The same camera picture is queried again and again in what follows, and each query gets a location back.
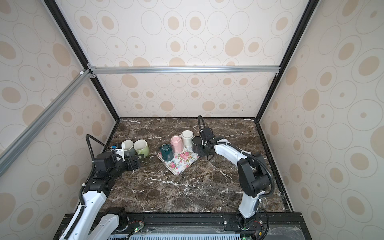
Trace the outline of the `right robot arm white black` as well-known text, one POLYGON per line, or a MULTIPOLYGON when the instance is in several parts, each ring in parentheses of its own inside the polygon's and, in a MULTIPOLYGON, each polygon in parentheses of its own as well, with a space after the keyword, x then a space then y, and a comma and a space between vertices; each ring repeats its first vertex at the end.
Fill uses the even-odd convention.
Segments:
POLYGON ((237 166, 243 196, 236 218, 241 229, 248 229, 258 213, 262 198, 272 195, 275 191, 274 178, 265 164, 264 157, 259 153, 244 151, 226 139, 215 137, 209 127, 200 129, 200 136, 198 155, 221 155, 237 166))

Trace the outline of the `dark teal mug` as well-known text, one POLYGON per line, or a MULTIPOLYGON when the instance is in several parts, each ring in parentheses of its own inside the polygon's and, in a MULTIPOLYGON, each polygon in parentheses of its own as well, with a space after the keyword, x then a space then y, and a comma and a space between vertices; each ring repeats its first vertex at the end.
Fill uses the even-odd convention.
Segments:
POLYGON ((160 151, 163 161, 170 162, 174 159, 174 152, 170 144, 163 144, 160 151))

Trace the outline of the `black mug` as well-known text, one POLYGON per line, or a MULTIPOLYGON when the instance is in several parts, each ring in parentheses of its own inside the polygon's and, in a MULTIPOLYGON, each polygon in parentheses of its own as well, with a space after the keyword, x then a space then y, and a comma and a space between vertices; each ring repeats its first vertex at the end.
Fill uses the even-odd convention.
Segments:
POLYGON ((199 145, 202 144, 202 138, 200 136, 194 136, 192 138, 192 150, 195 154, 199 153, 199 145))

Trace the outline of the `pink faceted mug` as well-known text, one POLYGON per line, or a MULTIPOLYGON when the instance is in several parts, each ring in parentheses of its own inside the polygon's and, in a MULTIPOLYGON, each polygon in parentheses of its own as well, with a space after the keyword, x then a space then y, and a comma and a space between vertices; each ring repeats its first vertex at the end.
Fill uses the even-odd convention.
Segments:
POLYGON ((181 153, 184 149, 183 139, 180 136, 172 136, 171 145, 175 155, 181 153))

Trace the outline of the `light green mug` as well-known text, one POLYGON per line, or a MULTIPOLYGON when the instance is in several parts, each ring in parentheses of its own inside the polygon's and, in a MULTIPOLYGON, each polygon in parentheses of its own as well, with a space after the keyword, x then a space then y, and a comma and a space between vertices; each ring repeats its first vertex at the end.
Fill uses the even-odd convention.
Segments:
POLYGON ((149 145, 146 140, 137 140, 134 143, 134 149, 138 155, 144 155, 147 157, 149 155, 149 145))

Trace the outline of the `grey mug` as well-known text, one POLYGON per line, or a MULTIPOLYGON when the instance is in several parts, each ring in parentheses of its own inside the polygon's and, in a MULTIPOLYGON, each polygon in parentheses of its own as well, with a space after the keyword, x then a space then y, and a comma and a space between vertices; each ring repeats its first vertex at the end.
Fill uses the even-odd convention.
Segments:
POLYGON ((126 140, 122 142, 122 147, 124 150, 124 156, 125 158, 134 156, 136 154, 136 150, 134 148, 134 142, 131 140, 126 140))

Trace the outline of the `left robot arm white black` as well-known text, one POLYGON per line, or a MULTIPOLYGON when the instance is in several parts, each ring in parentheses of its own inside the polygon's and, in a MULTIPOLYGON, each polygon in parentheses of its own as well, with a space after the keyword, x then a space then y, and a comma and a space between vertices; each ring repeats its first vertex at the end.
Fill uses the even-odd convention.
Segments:
POLYGON ((106 240, 115 231, 125 231, 130 220, 123 207, 107 209, 96 227, 93 225, 116 179, 125 172, 139 169, 142 158, 144 155, 124 159, 116 151, 104 152, 94 158, 91 175, 79 193, 78 209, 60 239, 106 240))

